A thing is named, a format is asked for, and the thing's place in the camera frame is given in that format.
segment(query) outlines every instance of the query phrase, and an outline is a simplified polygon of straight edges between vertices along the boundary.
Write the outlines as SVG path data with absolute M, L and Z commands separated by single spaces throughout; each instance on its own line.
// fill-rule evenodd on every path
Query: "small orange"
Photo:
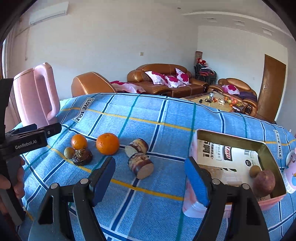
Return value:
M 76 134 L 71 139 L 71 145 L 75 150 L 84 149 L 87 147 L 87 140 L 81 134 Z
M 103 155 L 113 155 L 119 149 L 119 139 L 112 133 L 102 134 L 96 140 L 96 148 Z

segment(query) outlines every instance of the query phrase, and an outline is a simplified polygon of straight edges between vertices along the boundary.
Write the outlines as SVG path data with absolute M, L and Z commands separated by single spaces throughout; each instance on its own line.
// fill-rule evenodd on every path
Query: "brown leather sofa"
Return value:
M 223 88 L 222 88 L 223 85 L 234 85 L 235 87 L 238 88 L 238 90 L 240 92 L 241 91 L 248 91 L 248 92 L 253 93 L 257 97 L 256 92 L 253 89 L 251 89 L 251 87 L 248 84 L 246 84 L 245 82 L 243 82 L 239 79 L 235 79 L 235 78 L 219 79 L 218 84 L 217 85 L 210 85 L 207 91 L 208 92 L 217 91 L 224 96 L 227 96 L 227 97 L 232 96 L 232 95 L 225 93 L 223 91 Z M 233 97 L 235 97 L 238 100 L 243 102 L 243 104 L 244 104 L 243 113 L 244 114 L 247 114 L 247 115 L 250 115 L 253 117 L 256 116 L 257 110 L 258 110 L 257 102 L 255 102 L 254 100 L 251 100 L 251 99 L 241 99 L 236 95 L 233 95 Z
M 110 82 L 96 72 L 88 72 L 76 76 L 71 85 L 72 96 L 94 93 L 117 93 Z
M 176 69 L 189 75 L 191 85 L 178 88 L 169 88 L 165 85 L 154 85 L 151 78 L 145 73 L 146 71 L 155 71 L 164 75 L 176 76 Z M 147 94 L 167 95 L 175 98 L 187 97 L 190 95 L 201 94 L 206 92 L 208 83 L 192 78 L 191 73 L 183 66 L 176 64 L 145 64 L 129 72 L 127 81 L 141 86 Z

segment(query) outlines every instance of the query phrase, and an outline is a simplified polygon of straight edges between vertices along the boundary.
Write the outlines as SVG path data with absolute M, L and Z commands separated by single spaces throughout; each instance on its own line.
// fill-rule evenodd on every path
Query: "screw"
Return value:
M 220 180 L 215 178 L 212 180 L 212 183 L 215 184 L 215 185 L 219 185 L 220 184 Z
M 81 180 L 80 180 L 80 183 L 81 184 L 87 184 L 88 183 L 88 179 L 87 178 L 82 178 Z
M 57 183 L 53 183 L 53 184 L 51 184 L 51 189 L 56 189 L 57 187 L 58 187 L 58 184 Z
M 242 185 L 242 188 L 248 190 L 250 188 L 250 186 L 248 184 L 244 183 Z

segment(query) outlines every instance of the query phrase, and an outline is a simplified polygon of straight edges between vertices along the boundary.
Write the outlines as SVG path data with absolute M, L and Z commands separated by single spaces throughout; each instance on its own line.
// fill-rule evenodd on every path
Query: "tablecloth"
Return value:
M 73 118 L 87 98 L 94 98 L 79 123 Z M 285 158 L 296 147 L 294 137 L 283 127 L 239 113 L 227 113 L 197 103 L 165 96 L 99 93 L 61 102 L 57 116 L 62 131 L 48 139 L 48 146 L 25 153 L 25 197 L 27 217 L 18 228 L 27 240 L 32 220 L 49 186 L 75 184 L 99 168 L 106 156 L 95 147 L 96 138 L 111 132 L 120 139 L 114 155 L 116 170 L 103 201 L 95 214 L 108 241 L 182 240 L 194 237 L 201 219 L 182 213 L 185 187 L 184 160 L 196 129 L 264 141 L 281 170 Z M 277 158 L 278 145 L 274 130 L 280 136 L 283 159 Z M 63 152 L 71 137 L 84 135 L 93 153 L 93 160 L 84 167 L 73 165 Z M 128 167 L 124 147 L 136 138 L 148 145 L 147 155 L 154 163 L 151 176 L 139 180 Z M 70 217 L 77 241 L 83 240 L 73 204 Z M 296 194 L 287 194 L 276 206 L 263 212 L 271 240 L 279 241 L 296 214 Z M 228 220 L 221 223 L 217 240 L 224 240 Z

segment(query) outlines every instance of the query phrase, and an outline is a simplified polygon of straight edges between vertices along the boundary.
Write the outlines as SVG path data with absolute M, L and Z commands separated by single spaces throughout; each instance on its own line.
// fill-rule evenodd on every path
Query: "orange fruit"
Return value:
M 119 149 L 119 139 L 112 133 L 102 134 L 96 140 L 96 148 L 103 155 L 113 155 Z
M 87 140 L 81 134 L 76 134 L 71 139 L 71 145 L 75 150 L 84 149 L 87 147 Z

